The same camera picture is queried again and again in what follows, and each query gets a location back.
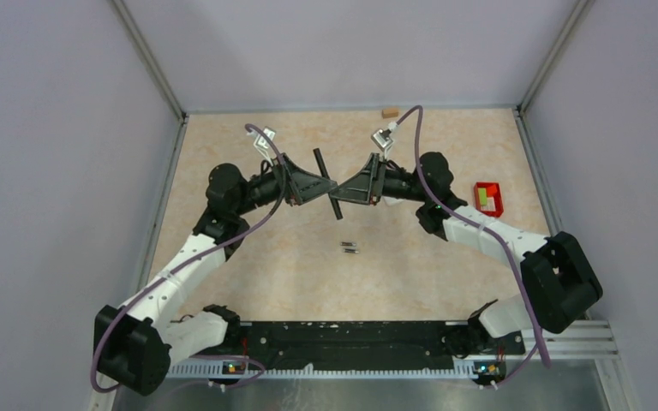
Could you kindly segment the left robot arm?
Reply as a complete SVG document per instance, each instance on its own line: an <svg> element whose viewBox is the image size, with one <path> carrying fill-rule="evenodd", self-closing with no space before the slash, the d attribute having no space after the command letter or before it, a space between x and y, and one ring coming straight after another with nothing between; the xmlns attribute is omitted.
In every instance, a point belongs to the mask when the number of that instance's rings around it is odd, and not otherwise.
<svg viewBox="0 0 658 411"><path fill-rule="evenodd" d="M226 263L245 237L265 224L282 203L299 206L328 194L331 180L320 149L314 149L320 172L295 165L287 156L263 161L262 171L246 179L239 168L213 168L206 188L207 204L176 256L156 277L120 307L104 306L94 323L90 383L98 393L112 387L98 376L138 394L152 394L170 367L206 348L229 354L241 332L215 309L175 322L179 308L208 276Z"/></svg>

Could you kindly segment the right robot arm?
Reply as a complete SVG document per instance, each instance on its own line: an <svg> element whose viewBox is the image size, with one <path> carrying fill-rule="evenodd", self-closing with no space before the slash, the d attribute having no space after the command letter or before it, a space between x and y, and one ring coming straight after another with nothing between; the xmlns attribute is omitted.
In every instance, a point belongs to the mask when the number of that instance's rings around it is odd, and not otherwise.
<svg viewBox="0 0 658 411"><path fill-rule="evenodd" d="M491 301L470 316L470 346L490 353L516 331L560 334L603 296L578 239L527 232L490 217L451 190L454 176L445 156L426 152L413 171L371 155L364 168L333 189L333 201L375 205L388 197L420 203L416 217L430 235L473 247L511 269L519 292Z"/></svg>

